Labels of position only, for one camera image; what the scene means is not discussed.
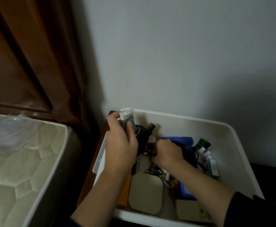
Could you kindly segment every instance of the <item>gray wall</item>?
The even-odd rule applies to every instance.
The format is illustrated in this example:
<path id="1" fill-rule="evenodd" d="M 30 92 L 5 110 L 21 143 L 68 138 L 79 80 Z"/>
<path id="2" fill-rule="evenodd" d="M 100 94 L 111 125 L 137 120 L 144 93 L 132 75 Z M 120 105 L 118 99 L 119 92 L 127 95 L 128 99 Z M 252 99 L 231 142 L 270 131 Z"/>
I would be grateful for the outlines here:
<path id="1" fill-rule="evenodd" d="M 100 127 L 110 110 L 226 122 L 276 166 L 276 0 L 71 0 Z"/>

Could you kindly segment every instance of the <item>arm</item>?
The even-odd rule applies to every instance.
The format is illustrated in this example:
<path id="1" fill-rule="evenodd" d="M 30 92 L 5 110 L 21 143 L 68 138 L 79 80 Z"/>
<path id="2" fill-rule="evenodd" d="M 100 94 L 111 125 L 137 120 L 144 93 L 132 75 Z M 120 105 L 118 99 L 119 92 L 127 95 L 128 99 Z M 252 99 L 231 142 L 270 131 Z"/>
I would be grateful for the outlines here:
<path id="1" fill-rule="evenodd" d="M 156 142 L 155 164 L 166 169 L 183 183 L 211 215 L 218 226 L 223 226 L 229 203 L 235 193 L 232 189 L 203 174 L 183 159 L 182 150 L 170 140 Z"/>
<path id="2" fill-rule="evenodd" d="M 109 225 L 125 180 L 136 159 L 138 142 L 132 123 L 127 123 L 125 133 L 117 121 L 119 112 L 107 117 L 110 132 L 106 139 L 104 170 L 71 216 L 83 227 Z"/>

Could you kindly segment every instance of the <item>sugar packet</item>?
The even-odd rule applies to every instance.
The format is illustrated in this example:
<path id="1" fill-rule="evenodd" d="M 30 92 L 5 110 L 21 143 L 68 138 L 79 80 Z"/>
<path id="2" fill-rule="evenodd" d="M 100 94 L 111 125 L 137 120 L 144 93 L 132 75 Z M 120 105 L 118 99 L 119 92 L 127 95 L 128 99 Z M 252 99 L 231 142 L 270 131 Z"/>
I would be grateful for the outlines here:
<path id="1" fill-rule="evenodd" d="M 121 120 L 121 126 L 126 131 L 126 124 L 130 120 L 133 124 L 133 129 L 136 130 L 136 125 L 134 121 L 134 109 L 129 109 L 127 111 L 123 111 L 119 113 L 120 120 Z"/>

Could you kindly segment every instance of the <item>person's left hand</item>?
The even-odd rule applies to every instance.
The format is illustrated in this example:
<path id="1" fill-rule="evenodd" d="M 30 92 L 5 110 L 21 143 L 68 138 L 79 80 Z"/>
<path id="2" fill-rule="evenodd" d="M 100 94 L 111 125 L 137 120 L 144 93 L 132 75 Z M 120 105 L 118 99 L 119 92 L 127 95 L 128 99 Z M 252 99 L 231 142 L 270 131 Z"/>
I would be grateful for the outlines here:
<path id="1" fill-rule="evenodd" d="M 116 111 L 107 117 L 110 132 L 106 138 L 106 155 L 104 171 L 127 177 L 130 172 L 138 150 L 138 141 L 131 121 L 126 124 L 126 133 L 121 127 Z"/>

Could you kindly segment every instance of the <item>white plastic bin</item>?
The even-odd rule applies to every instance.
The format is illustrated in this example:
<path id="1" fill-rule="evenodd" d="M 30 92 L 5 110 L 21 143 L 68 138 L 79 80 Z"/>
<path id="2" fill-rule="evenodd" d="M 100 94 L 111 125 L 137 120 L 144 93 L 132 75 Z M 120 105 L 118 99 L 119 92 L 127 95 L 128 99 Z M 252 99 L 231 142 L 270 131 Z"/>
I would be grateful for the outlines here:
<path id="1" fill-rule="evenodd" d="M 156 125 L 153 135 L 156 139 L 168 136 L 193 137 L 194 145 L 200 138 L 208 140 L 212 146 L 212 156 L 216 160 L 219 172 L 218 181 L 246 196 L 253 194 L 264 198 L 259 184 L 247 160 L 245 152 L 234 129 L 222 122 L 205 119 L 197 119 L 187 116 L 179 116 L 161 112 L 134 109 L 134 120 L 138 125 L 147 127 L 152 122 Z M 144 158 L 140 164 L 143 172 L 149 167 L 148 158 Z M 102 157 L 95 183 L 101 174 L 105 161 L 105 151 Z M 179 221 L 175 207 L 168 194 L 168 188 L 164 187 L 162 209 L 158 215 L 142 214 L 131 209 L 128 205 L 124 209 L 115 209 L 114 217 L 149 226 L 198 226 L 188 222 Z"/>

